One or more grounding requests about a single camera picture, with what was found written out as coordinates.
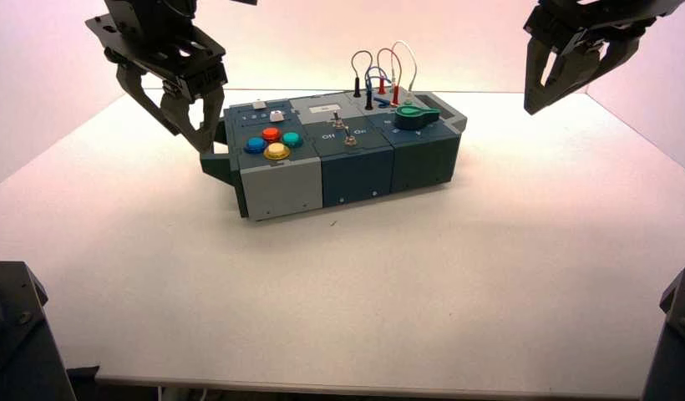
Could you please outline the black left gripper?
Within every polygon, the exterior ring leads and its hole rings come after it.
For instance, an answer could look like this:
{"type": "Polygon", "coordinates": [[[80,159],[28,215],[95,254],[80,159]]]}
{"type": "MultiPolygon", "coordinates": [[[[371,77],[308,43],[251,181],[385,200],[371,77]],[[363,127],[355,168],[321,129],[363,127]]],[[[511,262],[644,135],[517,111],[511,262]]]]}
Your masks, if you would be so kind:
{"type": "Polygon", "coordinates": [[[122,89],[171,134],[182,134],[200,154],[212,153],[227,82],[223,47],[189,19],[167,13],[107,13],[85,24],[118,64],[122,89]],[[179,94],[164,92],[157,106],[142,86],[146,72],[179,94]],[[189,109],[199,97],[203,121],[196,129],[189,109]]]}

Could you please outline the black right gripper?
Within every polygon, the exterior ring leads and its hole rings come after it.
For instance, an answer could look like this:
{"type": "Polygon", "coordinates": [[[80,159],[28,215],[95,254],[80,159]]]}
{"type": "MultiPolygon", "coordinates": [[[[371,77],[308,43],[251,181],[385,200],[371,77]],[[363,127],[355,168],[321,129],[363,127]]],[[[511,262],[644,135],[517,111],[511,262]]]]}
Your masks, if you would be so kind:
{"type": "Polygon", "coordinates": [[[670,13],[670,2],[538,2],[524,25],[532,36],[525,111],[536,114],[626,63],[647,28],[670,13]],[[543,84],[551,51],[561,56],[543,84]]]}

